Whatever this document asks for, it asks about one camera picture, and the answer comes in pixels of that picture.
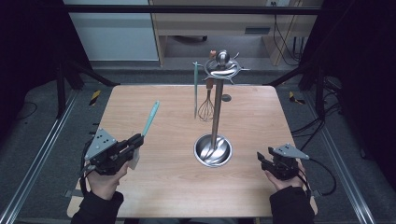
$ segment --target human hand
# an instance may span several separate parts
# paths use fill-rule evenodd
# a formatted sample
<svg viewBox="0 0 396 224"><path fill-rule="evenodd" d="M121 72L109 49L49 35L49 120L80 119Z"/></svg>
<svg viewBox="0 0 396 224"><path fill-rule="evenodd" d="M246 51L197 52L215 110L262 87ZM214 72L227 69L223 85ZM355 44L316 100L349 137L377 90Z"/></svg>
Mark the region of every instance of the human hand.
<svg viewBox="0 0 396 224"><path fill-rule="evenodd" d="M302 171L305 173L305 168L304 168L300 163L298 163L298 167L299 167L300 170L301 170L301 171L299 172L300 176L303 176ZM274 177L274 176L271 174L271 172L269 172L269 171L267 171L267 170L265 170L264 172L265 172L265 174L267 175L268 180L271 181L271 183L274 184L274 186L275 186L275 188L276 188L276 191L285 189L285 188L287 188L287 187L289 187L289 186L292 186L292 187L302 187L303 184L304 184L303 181L302 181L298 176L295 176L294 178L288 179L288 180L280 180L280 179L276 179L276 177Z"/></svg>
<svg viewBox="0 0 396 224"><path fill-rule="evenodd" d="M128 162L125 162L120 170L114 175L99 175L96 171L92 171L88 175L91 191L98 197L111 200L120 179L127 174Z"/></svg>

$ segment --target whisk handle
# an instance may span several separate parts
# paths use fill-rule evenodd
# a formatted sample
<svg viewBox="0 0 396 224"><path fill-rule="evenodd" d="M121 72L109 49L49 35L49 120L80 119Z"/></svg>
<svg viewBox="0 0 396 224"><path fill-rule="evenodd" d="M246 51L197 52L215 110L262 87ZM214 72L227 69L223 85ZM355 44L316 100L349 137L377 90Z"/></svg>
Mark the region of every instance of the whisk handle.
<svg viewBox="0 0 396 224"><path fill-rule="evenodd" d="M214 78L210 77L206 80L206 89L207 90L212 90L213 89L213 83L214 83Z"/></svg>

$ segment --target metal rail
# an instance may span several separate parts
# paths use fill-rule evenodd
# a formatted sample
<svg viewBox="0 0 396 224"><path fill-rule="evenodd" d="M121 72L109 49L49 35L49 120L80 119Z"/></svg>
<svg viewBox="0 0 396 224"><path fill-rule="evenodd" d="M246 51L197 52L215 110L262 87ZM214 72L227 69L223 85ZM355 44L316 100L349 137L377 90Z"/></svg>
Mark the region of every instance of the metal rail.
<svg viewBox="0 0 396 224"><path fill-rule="evenodd" d="M312 96L307 92L303 92L303 95L304 98L307 100L312 114L317 117L318 115L314 107L314 100L312 99ZM330 159L332 160L332 164L334 165L334 168L340 177L341 183L343 184L346 191L346 195L348 196L352 207L355 210L359 222L362 224L375 224L375 220L370 211L370 208L368 207L366 201L364 201L358 185L356 184L352 174L349 172L349 169L347 168L346 163L344 162L341 154L339 153L337 146L332 140L332 137L326 126L323 126L321 135L327 152L329 153Z"/></svg>
<svg viewBox="0 0 396 224"><path fill-rule="evenodd" d="M241 6L130 6L130 5L60 5L39 6L41 9L78 13L179 13L179 14L259 14L323 15L342 9L322 7L241 7Z"/></svg>
<svg viewBox="0 0 396 224"><path fill-rule="evenodd" d="M78 92L72 91L67 102L66 110L59 119L55 120L55 123L52 125L52 128L49 134L47 135L46 140L44 141L41 148L38 150L37 155L35 156L35 160L30 166L28 172L23 178L20 186L18 187L11 201L8 203L6 209L1 214L0 216L1 224L14 223L15 219L17 218L17 215L21 211L21 208L27 196L29 195L35 181L37 180L38 175L40 174L40 171L44 166L44 163L46 162L47 157L50 154L56 139L59 136L59 133L61 132L67 118L69 117L70 111L73 108L77 96L78 96Z"/></svg>

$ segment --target wooden table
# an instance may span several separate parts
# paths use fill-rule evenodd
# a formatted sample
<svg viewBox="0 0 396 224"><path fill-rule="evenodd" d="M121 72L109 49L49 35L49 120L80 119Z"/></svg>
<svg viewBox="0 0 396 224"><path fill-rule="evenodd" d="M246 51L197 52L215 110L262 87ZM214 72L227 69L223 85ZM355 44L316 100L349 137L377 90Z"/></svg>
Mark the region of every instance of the wooden table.
<svg viewBox="0 0 396 224"><path fill-rule="evenodd" d="M199 106L206 89L198 88ZM230 140L233 156L218 168L194 157L195 141L211 133L212 123L194 119L193 93L193 86L117 86L111 93L100 127L119 141L141 133L154 102L161 102L136 169L120 181L125 201L119 217L270 217L269 197L276 191L257 151L269 159L268 147L294 145L276 90L224 86L232 100L222 102L219 134ZM70 217L81 201L72 198Z"/></svg>

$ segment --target handle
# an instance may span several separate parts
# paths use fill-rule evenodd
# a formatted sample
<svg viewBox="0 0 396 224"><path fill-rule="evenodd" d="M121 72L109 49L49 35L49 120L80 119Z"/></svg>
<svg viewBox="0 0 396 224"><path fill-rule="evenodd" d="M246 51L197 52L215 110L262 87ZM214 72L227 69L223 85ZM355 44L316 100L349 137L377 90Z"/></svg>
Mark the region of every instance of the handle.
<svg viewBox="0 0 396 224"><path fill-rule="evenodd" d="M215 50L210 50L209 53L209 60L213 59L216 57L216 51ZM206 89L207 90L212 90L213 89L213 84L215 83L215 79L213 77L210 77L206 80Z"/></svg>
<svg viewBox="0 0 396 224"><path fill-rule="evenodd" d="M149 126L151 125L151 122L154 120L155 114L157 113L158 110L158 106L160 106L160 101L156 101L154 103L154 106L151 108L151 112L149 113L148 121L146 122L145 129L142 132L143 136L146 136L146 134L148 133Z"/></svg>
<svg viewBox="0 0 396 224"><path fill-rule="evenodd" d="M197 118L197 108L198 108L198 62L194 64L194 118Z"/></svg>
<svg viewBox="0 0 396 224"><path fill-rule="evenodd" d="M207 90L212 90L214 82L215 82L215 79L213 77L208 78L206 80L206 89Z"/></svg>

